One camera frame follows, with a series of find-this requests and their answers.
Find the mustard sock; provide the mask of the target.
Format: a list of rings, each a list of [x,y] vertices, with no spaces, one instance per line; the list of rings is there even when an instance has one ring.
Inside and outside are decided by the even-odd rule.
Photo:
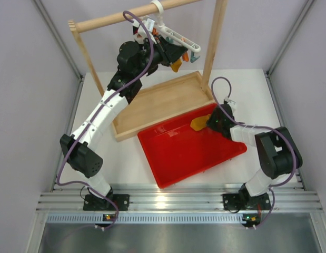
[[[194,131],[201,131],[202,129],[207,127],[207,122],[210,119],[210,116],[210,114],[207,114],[193,119],[190,123],[190,127]]]
[[[177,73],[182,65],[181,59],[178,59],[176,62],[172,63],[170,65],[170,68],[172,69],[173,72]]]

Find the white plastic sock hanger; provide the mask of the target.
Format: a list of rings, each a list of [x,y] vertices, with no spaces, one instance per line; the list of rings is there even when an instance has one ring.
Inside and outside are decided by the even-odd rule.
[[[186,47],[188,50],[190,50],[193,53],[199,53],[201,51],[201,47],[196,44],[195,42],[191,41],[190,39],[186,38],[185,36],[179,34],[178,32],[174,31],[173,29],[167,27],[163,22],[163,12],[164,7],[160,1],[151,1],[151,4],[153,4],[157,9],[158,13],[155,14],[156,19],[147,18],[147,24],[149,25],[148,30],[152,33],[153,29],[155,28],[159,34],[164,35],[165,37],[168,37],[169,40],[172,40],[173,42],[177,42],[180,45]]]

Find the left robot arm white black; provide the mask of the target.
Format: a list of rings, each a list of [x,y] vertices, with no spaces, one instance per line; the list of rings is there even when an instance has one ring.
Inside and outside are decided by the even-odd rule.
[[[153,74],[159,65],[175,65],[189,49],[186,39],[162,35],[123,43],[117,56],[117,71],[103,97],[78,129],[60,138],[63,164],[81,176],[77,183],[88,188],[101,209],[113,204],[113,189],[100,172],[103,159],[95,152],[104,132],[134,100],[142,87],[142,76]]]

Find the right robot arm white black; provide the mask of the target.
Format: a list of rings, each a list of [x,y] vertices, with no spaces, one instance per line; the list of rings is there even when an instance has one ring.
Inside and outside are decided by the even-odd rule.
[[[225,210],[255,210],[258,205],[269,209],[266,203],[268,187],[279,176],[293,176],[296,169],[303,165],[300,151],[287,128],[281,126],[273,129],[237,123],[228,103],[215,107],[206,126],[230,141],[255,147],[258,152],[260,169],[241,186],[238,193],[223,197]]]

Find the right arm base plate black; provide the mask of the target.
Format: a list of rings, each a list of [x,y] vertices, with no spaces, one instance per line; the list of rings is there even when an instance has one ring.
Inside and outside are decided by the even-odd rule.
[[[271,202],[267,193],[257,197],[242,197],[238,193],[222,195],[224,210],[237,213],[241,210],[270,210]]]

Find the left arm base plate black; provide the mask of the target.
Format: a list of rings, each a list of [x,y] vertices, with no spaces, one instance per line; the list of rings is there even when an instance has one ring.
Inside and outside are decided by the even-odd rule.
[[[130,204],[129,194],[113,194],[111,201],[118,207],[119,211],[128,211]],[[87,194],[84,198],[84,211],[115,211],[115,207],[105,199],[93,194]]]

